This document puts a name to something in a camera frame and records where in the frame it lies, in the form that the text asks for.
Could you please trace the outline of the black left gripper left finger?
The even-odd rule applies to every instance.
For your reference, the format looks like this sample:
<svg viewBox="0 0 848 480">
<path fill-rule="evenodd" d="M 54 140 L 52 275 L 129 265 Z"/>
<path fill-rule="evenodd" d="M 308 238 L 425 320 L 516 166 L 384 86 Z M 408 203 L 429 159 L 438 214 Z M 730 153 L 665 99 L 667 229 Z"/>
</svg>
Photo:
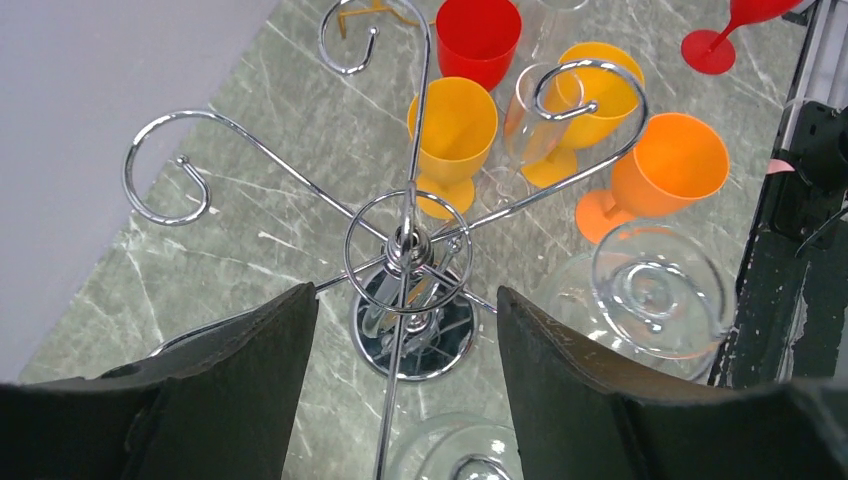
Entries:
<svg viewBox="0 0 848 480">
<path fill-rule="evenodd" d="M 5 479 L 278 479 L 318 314 L 315 287 L 99 377 L 1 388 Z"/>
</svg>

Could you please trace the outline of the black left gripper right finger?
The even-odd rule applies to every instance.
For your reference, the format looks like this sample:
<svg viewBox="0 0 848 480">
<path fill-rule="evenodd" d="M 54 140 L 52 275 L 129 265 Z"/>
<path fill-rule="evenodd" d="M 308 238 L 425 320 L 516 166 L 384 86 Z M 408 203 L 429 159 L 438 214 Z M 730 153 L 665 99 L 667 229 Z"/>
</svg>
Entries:
<svg viewBox="0 0 848 480">
<path fill-rule="evenodd" d="M 685 381 L 497 292 L 497 333 L 528 479 L 843 479 L 847 386 Z"/>
</svg>

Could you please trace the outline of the clear ribbed wine glass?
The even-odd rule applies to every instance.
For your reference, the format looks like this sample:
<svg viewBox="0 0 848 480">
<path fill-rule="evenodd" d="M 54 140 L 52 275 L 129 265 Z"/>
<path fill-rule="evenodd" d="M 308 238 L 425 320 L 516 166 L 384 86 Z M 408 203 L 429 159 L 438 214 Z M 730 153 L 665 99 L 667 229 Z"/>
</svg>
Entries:
<svg viewBox="0 0 848 480">
<path fill-rule="evenodd" d="M 393 444 L 386 479 L 522 479 L 514 430 L 454 412 L 406 430 Z"/>
<path fill-rule="evenodd" d="M 602 346 L 704 383 L 734 321 L 730 277 L 684 231 L 656 221 L 615 227 L 544 278 L 532 301 Z"/>
</svg>

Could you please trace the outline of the red plastic goblet back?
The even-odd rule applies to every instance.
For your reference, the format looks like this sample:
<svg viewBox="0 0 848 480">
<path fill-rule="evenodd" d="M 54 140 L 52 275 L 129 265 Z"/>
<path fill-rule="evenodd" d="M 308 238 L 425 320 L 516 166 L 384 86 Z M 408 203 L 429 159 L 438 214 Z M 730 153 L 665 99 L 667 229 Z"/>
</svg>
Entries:
<svg viewBox="0 0 848 480">
<path fill-rule="evenodd" d="M 435 27 L 441 74 L 492 91 L 510 68 L 523 22 L 510 0 L 447 0 L 438 9 Z"/>
</svg>

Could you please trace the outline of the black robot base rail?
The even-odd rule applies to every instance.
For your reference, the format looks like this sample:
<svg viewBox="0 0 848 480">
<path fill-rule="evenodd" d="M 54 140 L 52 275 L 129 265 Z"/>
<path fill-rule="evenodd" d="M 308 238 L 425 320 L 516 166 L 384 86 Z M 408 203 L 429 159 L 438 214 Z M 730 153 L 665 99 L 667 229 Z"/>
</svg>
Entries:
<svg viewBox="0 0 848 480">
<path fill-rule="evenodd" d="M 809 101 L 797 114 L 774 150 L 792 169 L 761 188 L 713 386 L 834 377 L 847 351 L 847 111 Z"/>
</svg>

